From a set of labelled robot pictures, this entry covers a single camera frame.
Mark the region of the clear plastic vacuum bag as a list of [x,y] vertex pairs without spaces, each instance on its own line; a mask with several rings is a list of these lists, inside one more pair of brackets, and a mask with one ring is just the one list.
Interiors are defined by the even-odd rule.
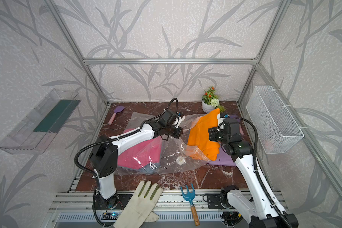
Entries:
[[[190,130],[196,125],[197,121],[202,116],[204,115],[195,114],[185,116],[184,120],[179,125],[181,128],[183,128],[183,134],[179,139],[173,138],[171,136],[161,136],[162,152],[160,169],[156,174],[179,173],[195,170],[211,161],[197,146],[189,146],[187,144]],[[137,171],[131,171],[118,167],[118,173],[120,175],[135,172]]]

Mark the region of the lilac trousers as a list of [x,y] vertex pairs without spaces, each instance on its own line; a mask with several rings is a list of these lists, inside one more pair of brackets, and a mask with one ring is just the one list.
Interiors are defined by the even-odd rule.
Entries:
[[222,147],[219,148],[219,154],[215,161],[208,162],[209,165],[217,166],[236,166],[230,155],[223,151]]

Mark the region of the orange trousers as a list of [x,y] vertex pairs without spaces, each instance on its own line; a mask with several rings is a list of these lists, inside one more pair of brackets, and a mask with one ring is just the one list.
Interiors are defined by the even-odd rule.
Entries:
[[211,161],[215,161],[217,159],[220,144],[209,140],[208,130],[213,127],[218,127],[219,117],[219,108],[202,116],[197,121],[196,125],[190,130],[187,143],[189,146],[197,146]]

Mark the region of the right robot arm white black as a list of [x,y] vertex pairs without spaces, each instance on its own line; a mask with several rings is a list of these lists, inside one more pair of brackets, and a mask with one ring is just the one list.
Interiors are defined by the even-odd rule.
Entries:
[[242,173],[253,201],[243,196],[237,187],[228,187],[224,192],[228,204],[237,210],[251,228],[297,228],[299,222],[294,214],[289,214],[271,190],[258,164],[258,132],[247,119],[255,134],[254,143],[244,141],[239,127],[240,117],[218,118],[218,126],[208,129],[209,140],[218,142],[231,156]]

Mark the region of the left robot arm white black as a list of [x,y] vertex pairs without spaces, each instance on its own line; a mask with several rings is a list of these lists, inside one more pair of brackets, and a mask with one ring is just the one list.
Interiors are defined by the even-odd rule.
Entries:
[[157,121],[146,121],[143,126],[126,134],[111,138],[100,137],[93,144],[90,154],[90,162],[94,169],[97,189],[104,200],[112,198],[116,194],[114,171],[118,165],[118,156],[124,151],[142,142],[152,140],[162,135],[168,135],[178,139],[183,133],[183,128],[178,125],[161,125]]

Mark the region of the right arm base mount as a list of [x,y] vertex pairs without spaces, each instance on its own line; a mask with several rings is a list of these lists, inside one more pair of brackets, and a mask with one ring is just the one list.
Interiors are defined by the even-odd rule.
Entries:
[[203,194],[203,201],[208,204],[208,209],[234,209],[228,202],[227,193],[231,190],[239,190],[236,185],[231,185],[227,187],[222,187],[220,193],[205,193]]

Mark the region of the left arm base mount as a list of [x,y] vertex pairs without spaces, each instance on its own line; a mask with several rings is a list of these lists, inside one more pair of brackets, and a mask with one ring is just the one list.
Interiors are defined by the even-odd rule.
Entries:
[[97,210],[123,210],[132,194],[115,194],[110,199],[103,199],[100,194],[96,194],[93,198],[92,209]]

